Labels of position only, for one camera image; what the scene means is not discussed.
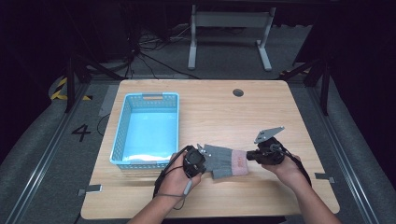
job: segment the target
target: wooden table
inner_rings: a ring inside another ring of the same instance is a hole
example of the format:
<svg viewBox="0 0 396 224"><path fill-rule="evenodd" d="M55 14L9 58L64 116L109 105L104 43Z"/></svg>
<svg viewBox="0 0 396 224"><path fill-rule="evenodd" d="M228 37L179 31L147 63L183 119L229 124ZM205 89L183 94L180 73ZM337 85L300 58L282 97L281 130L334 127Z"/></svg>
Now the wooden table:
<svg viewBox="0 0 396 224"><path fill-rule="evenodd" d="M244 92L241 97L233 90ZM276 135L291 153L302 158L314 190L337 213L338 202L328 180L315 179L324 173L318 154L300 112L284 81L259 80L126 80L122 81L93 169L90 185L101 184L102 192L86 195L81 215L87 219L130 218L152 197L159 171L121 170L109 157L128 92L178 92L179 148L209 144L253 150L259 131L279 126ZM299 214L294 194L272 173L255 161L248 162L249 174L213 180L205 173L187 197L183 209L168 217L245 217Z"/></svg>

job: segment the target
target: handheld camera rig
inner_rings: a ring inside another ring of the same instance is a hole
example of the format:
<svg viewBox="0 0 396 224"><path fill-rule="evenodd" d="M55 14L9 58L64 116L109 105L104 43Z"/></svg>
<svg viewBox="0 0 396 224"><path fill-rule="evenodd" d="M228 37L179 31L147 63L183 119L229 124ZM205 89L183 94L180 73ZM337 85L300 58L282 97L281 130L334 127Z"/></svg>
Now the handheld camera rig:
<svg viewBox="0 0 396 224"><path fill-rule="evenodd" d="M152 195L153 198L158 193L158 190L160 189L160 185L163 182L163 180L165 179L165 176L169 172L172 171L172 170L169 170L169 167L186 150L187 150L187 154L186 154L186 156L183 159L183 170L184 170L184 173L186 174L186 176L189 179L192 179L193 177L195 177L199 173L203 174L206 171L206 168L204 166L205 157L201 153L201 151L198 150L197 148L193 147L193 146L184 147L183 149L181 149L176 154L176 156L172 160L169 161L169 163L166 165L166 167L161 171L160 175L158 176L158 178L157 178L157 180L155 181L155 184L154 184L154 192L153 192L153 195ZM188 186L184 190L184 194L185 195L187 195L189 193L190 187L191 187L191 182L188 184Z"/></svg>
<svg viewBox="0 0 396 224"><path fill-rule="evenodd" d="M279 141L276 140L276 138L274 138L274 135L280 133L284 129L285 128L281 126L259 132L256 140L254 141L255 144L258 144L258 149L248 151L247 160L256 161L258 164L278 165L285 159L285 156L287 156L296 163L309 185L312 186L311 179L309 178L309 175L301 161L295 158Z"/></svg>

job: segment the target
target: black circular hole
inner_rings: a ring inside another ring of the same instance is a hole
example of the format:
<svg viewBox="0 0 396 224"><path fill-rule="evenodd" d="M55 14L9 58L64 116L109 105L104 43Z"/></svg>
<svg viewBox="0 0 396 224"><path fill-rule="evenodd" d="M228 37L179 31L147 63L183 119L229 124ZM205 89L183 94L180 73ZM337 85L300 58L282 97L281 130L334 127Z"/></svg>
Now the black circular hole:
<svg viewBox="0 0 396 224"><path fill-rule="evenodd" d="M237 96L237 97L241 97L244 95L244 92L242 90L235 89L235 90L233 90L233 95Z"/></svg>

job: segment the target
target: white metal stand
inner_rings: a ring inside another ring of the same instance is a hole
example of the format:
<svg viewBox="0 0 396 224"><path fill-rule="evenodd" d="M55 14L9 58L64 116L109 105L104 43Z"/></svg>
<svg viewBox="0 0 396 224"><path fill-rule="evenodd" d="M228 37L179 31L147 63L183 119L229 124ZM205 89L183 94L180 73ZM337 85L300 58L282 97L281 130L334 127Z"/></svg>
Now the white metal stand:
<svg viewBox="0 0 396 224"><path fill-rule="evenodd" d="M272 7L269 12L213 12L196 11L192 6L191 12L191 45L188 68L195 69L197 53L196 27L252 27L263 28L264 33L261 40L257 40L257 48L262 57L265 71L271 71L272 67L265 51L265 43L270 33L271 25L275 16L276 8Z"/></svg>

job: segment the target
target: gray floor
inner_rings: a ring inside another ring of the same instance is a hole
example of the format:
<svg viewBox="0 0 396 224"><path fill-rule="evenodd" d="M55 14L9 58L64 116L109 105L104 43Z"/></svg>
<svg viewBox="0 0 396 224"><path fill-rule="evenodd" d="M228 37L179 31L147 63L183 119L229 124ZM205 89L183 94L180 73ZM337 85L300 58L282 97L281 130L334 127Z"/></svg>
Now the gray floor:
<svg viewBox="0 0 396 224"><path fill-rule="evenodd" d="M242 33L233 31L232 34L229 30L201 30L194 71L187 70L188 35L163 49L145 53L177 71L201 79L273 79L281 71L292 68L309 29L274 27L271 30L266 49L272 72L263 70L254 45L261 32L254 29ZM189 78L149 58L141 58L147 64L136 58L132 63L133 78L155 78L151 70L157 78ZM306 88L301 81L303 78L304 75L299 75L288 82L326 174L335 179L332 188L341 206L337 216L344 223L396 223L395 190L349 116L335 85L332 83L330 88L329 117L323 117L318 110L320 86ZM54 83L49 95L57 84ZM20 223L74 223L84 200L83 196L77 196L77 192L89 184L103 137L101 134L106 129L106 114L111 103L106 97L111 99L108 93L114 92L117 85L118 81L108 77L94 76L89 86L78 85L81 93L91 95L92 100L81 101L70 114L64 114L66 101L54 100L25 132L0 167L0 223L6 223L10 214L14 214ZM60 129L61 124L65 124L64 129ZM79 142L80 135L71 133L84 124L91 133ZM340 157L340 149L345 158ZM50 157L43 158L49 151ZM38 170L42 172L40 175L35 169L42 159L48 159L50 163ZM351 165L352 173L345 168L346 163ZM37 176L44 176L34 185L37 189L30 193L23 191L29 179ZM354 187L360 187L357 191L364 194L357 194ZM287 217L287 220L288 223L303 223L300 216ZM77 223L125 221L80 218Z"/></svg>

